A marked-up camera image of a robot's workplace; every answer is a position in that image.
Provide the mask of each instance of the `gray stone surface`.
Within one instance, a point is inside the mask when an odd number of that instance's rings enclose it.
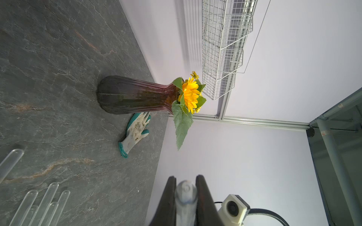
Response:
[[[0,225],[52,182],[55,200],[71,191],[59,225],[143,225],[168,116],[122,158],[131,115],[96,101],[108,75],[153,81],[118,0],[0,1],[0,161],[25,150],[0,184]]]

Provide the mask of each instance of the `wire shelf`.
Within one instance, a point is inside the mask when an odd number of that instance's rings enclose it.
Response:
[[[257,0],[203,0],[202,79],[204,93],[216,100],[235,85],[243,47],[253,30]]]

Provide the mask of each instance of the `yellow flower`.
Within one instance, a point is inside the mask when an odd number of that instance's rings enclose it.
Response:
[[[195,71],[192,72],[192,74],[190,74],[192,77],[194,77],[195,79],[199,79],[199,76],[196,74]]]
[[[187,82],[182,85],[182,90],[184,91],[185,105],[187,106],[189,112],[195,113],[194,108],[198,103],[197,98],[199,97],[200,92],[197,90],[199,85],[196,84],[194,78],[189,78]]]
[[[185,83],[182,85],[183,92],[185,92],[186,89],[193,90],[198,88],[199,85],[196,83],[196,81],[194,81],[193,77],[186,80]]]

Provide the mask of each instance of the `white wall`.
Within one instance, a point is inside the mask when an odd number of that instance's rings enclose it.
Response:
[[[361,0],[271,0],[226,115],[309,123],[361,88],[361,8]]]
[[[205,176],[214,201],[240,195],[251,208],[281,215],[289,225],[328,225],[305,131],[195,121],[179,151],[168,120],[145,225],[150,223],[169,176]],[[245,225],[280,223],[248,216]]]
[[[120,2],[157,82],[187,77],[174,1]],[[268,2],[258,0],[245,63]],[[360,0],[271,0],[226,115],[310,122],[362,87],[361,8]],[[200,113],[216,114],[217,105],[210,100]]]
[[[170,84],[175,78],[201,75],[201,66],[186,67],[182,55],[174,0],[119,0],[138,45],[157,83]],[[218,101],[208,97],[202,114],[215,115]]]

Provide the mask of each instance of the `white camera housing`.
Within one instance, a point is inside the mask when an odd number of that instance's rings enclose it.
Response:
[[[219,217],[225,226],[240,226],[250,211],[250,206],[239,196],[229,195],[221,204]]]

